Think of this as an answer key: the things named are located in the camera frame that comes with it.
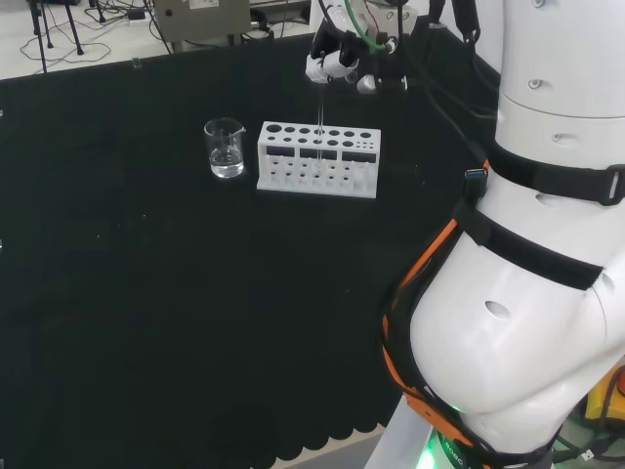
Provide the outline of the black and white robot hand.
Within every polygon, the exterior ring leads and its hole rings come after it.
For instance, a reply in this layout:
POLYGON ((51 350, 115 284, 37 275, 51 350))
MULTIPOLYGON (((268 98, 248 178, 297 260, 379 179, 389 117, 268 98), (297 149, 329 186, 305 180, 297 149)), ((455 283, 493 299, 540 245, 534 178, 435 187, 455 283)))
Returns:
POLYGON ((308 79, 345 80, 361 94, 406 91, 414 79, 404 43, 416 20, 406 1, 313 1, 308 79))

